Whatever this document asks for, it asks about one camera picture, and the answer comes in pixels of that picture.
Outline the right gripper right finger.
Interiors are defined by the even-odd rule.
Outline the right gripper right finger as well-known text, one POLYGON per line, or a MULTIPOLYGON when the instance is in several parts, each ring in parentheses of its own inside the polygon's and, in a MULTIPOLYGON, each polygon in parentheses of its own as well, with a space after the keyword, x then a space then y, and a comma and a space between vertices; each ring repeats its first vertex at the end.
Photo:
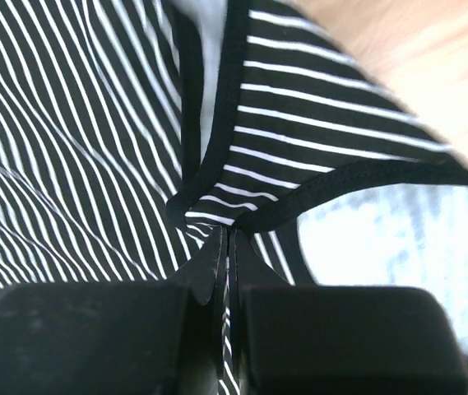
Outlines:
POLYGON ((411 287, 292 286, 229 239, 231 346, 244 394, 467 394, 447 317, 411 287))

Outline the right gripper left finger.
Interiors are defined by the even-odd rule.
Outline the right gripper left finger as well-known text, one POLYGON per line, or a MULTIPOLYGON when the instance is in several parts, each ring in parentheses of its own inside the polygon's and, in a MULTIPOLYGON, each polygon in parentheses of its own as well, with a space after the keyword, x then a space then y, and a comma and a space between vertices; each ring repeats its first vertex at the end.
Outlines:
POLYGON ((163 281, 0 291, 0 394, 215 394, 228 232, 163 281))

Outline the black white striped tank top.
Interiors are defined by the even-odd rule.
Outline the black white striped tank top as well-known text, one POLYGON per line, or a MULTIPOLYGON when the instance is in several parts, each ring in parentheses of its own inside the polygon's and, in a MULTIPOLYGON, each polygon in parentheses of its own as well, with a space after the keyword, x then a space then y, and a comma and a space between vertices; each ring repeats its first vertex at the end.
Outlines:
POLYGON ((468 364, 468 169, 280 1, 0 1, 0 291, 163 281, 228 232, 292 286, 418 288, 468 364))

